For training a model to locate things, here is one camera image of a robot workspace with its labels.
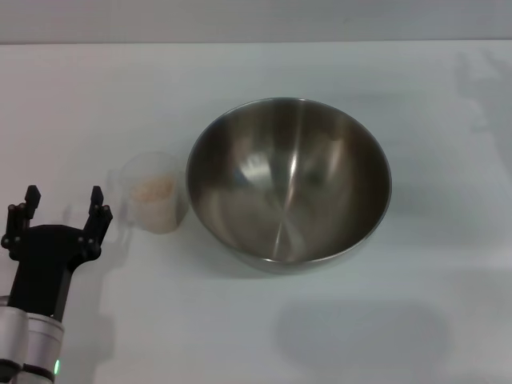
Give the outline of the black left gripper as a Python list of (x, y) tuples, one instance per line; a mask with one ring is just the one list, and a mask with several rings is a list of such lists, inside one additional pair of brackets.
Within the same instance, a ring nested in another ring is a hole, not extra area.
[(7, 305), (61, 321), (73, 273), (99, 258), (113, 215), (103, 204), (101, 187), (94, 186), (83, 230), (63, 225), (29, 228), (40, 200), (39, 189), (30, 185), (24, 202), (8, 206), (1, 245), (18, 268)]

